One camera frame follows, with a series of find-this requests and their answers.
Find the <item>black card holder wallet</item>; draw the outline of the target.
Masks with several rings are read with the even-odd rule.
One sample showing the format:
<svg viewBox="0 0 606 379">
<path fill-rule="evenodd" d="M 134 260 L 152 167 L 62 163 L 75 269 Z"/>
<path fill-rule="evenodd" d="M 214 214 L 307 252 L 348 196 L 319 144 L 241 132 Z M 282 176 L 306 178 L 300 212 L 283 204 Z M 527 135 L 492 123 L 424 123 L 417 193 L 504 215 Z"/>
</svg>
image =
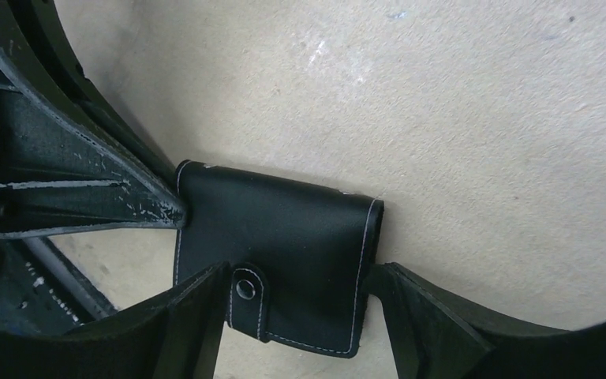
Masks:
<svg viewBox="0 0 606 379">
<path fill-rule="evenodd" d="M 178 166 L 176 190 L 188 218 L 177 234 L 174 283 L 227 262 L 232 329 L 320 355 L 356 355 L 381 200 L 191 160 Z"/>
</svg>

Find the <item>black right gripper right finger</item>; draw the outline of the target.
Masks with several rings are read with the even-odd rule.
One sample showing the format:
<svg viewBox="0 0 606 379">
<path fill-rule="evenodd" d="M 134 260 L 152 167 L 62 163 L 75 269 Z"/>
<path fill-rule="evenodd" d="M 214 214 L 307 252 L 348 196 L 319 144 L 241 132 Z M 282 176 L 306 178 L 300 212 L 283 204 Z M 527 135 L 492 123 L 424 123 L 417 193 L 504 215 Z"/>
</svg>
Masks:
<svg viewBox="0 0 606 379">
<path fill-rule="evenodd" d="M 397 263 L 373 266 L 400 378 L 606 378 L 606 321 L 568 331 L 519 320 Z"/>
</svg>

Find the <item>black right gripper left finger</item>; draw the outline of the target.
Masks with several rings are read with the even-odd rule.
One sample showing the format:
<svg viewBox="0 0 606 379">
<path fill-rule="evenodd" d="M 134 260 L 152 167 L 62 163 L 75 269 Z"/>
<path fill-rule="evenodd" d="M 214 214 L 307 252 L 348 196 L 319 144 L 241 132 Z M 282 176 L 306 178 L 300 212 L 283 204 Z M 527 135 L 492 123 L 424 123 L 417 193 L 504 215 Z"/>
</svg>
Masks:
<svg viewBox="0 0 606 379">
<path fill-rule="evenodd" d="M 0 378 L 212 378 L 229 285 L 223 262 L 63 335 L 0 330 Z"/>
</svg>

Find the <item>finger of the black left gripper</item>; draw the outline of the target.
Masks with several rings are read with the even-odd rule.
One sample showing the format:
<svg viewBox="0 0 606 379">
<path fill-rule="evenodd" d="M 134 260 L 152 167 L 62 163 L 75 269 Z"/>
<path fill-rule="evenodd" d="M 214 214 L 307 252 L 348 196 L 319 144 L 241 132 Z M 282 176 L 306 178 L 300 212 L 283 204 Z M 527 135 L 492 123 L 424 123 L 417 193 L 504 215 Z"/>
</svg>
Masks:
<svg viewBox="0 0 606 379">
<path fill-rule="evenodd" d="M 186 207 L 55 84 L 0 1 L 0 238 L 182 227 Z"/>
<path fill-rule="evenodd" d="M 85 76 L 53 1 L 11 1 L 9 7 L 36 57 L 55 84 L 101 129 L 129 150 L 152 174 L 174 187 L 174 167 L 150 148 Z"/>
</svg>

